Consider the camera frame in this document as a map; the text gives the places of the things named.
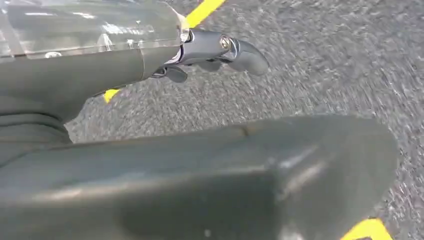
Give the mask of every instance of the bolt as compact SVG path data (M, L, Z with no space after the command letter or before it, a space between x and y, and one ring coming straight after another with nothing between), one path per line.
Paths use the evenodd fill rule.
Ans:
M223 49L228 49L230 48L230 45L231 45L230 38L227 36L222 36L221 39L219 40L219 43L221 44L221 47Z

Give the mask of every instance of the pavement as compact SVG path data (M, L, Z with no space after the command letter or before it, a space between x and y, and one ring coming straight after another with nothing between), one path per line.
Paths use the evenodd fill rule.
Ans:
M169 0L188 14L197 0ZM227 0L200 27L230 33L270 61L262 77L189 69L151 79L109 104L87 101L74 142L169 135L311 114L376 118L397 137L397 180L375 210L395 239L424 240L424 1Z

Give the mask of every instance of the yellow road marking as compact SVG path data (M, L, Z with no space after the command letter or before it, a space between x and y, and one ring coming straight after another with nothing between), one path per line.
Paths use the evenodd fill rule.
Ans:
M380 219L366 219L355 225L341 240L393 240Z
M194 9L188 16L187 21L190 28L196 27L213 11L219 8L226 0L204 0L196 9Z
M190 28L194 28L200 24L225 1L226 0L203 0L203 2L186 17ZM117 92L119 92L119 89L107 90L103 95L104 101L109 103Z

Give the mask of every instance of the clear windshield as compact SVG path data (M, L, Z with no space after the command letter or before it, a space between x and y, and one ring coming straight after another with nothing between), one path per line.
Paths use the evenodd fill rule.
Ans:
M0 0L0 63L181 44L176 12L152 0Z

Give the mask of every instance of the parking line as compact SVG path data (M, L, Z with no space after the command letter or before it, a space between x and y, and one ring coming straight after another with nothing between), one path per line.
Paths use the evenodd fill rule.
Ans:
M341 240L392 240L380 219L366 219L355 225Z
M203 0L189 15L187 22L190 28L196 27L205 20L211 13L219 8L226 0ZM109 89L103 94L104 101L109 103L111 99L119 92L119 89Z

